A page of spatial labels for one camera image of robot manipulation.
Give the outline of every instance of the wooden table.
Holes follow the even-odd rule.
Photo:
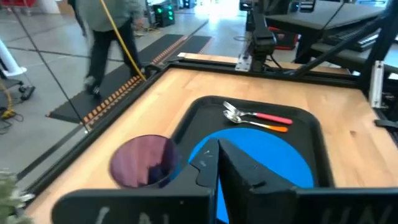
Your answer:
[[[236,58],[183,54],[203,60]],[[284,67],[299,65],[283,63]],[[347,74],[339,68],[318,71]],[[53,204],[77,189],[117,188],[108,175],[112,153],[143,134],[170,136],[190,104],[206,95],[295,106],[321,122],[337,187],[398,185],[398,150],[359,90],[172,68],[120,116],[27,208],[36,223],[49,224]]]

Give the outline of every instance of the gray jacket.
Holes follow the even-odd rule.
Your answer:
[[[105,32],[112,30],[112,25],[105,14],[100,0],[77,0],[78,13],[90,29]],[[138,0],[104,0],[113,21],[119,28],[131,16],[140,19],[143,15],[141,4]]]

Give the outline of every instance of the purple cup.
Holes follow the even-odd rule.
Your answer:
[[[110,160],[109,171],[121,187],[164,187],[178,175],[179,163],[175,143],[151,134],[120,146]]]

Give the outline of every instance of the spoon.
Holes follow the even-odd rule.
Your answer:
[[[253,124],[253,125],[256,125],[256,126],[263,127],[263,128],[267,128],[267,129],[271,129],[271,130],[274,130],[274,131],[282,132],[282,133],[285,133],[288,130],[286,127],[271,126],[271,125],[260,124],[260,123],[256,123],[256,122],[252,122],[252,121],[242,120],[238,115],[236,115],[235,113],[233,113],[232,111],[229,111],[229,110],[224,110],[224,116],[226,116],[230,121],[232,121],[232,122],[234,122],[236,124],[249,123],[249,124]]]
[[[269,114],[264,114],[264,113],[256,113],[256,112],[243,112],[236,107],[234,107],[231,103],[228,103],[227,101],[224,101],[223,105],[229,109],[231,112],[235,113],[238,116],[245,116],[245,115],[251,115],[255,116],[257,118],[262,118],[262,119],[267,119],[269,121],[276,121],[282,124],[292,124],[293,121],[288,118],[281,118],[280,116],[274,116],[274,115],[269,115]]]

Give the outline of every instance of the blue plate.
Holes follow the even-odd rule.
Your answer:
[[[311,170],[304,158],[287,142],[277,136],[251,128],[231,128],[217,131],[202,139],[193,149],[189,161],[205,145],[207,140],[224,138],[249,156],[257,160],[268,169],[290,180],[301,188],[314,186]],[[221,184],[218,184],[217,218],[228,223],[228,214],[225,207]]]

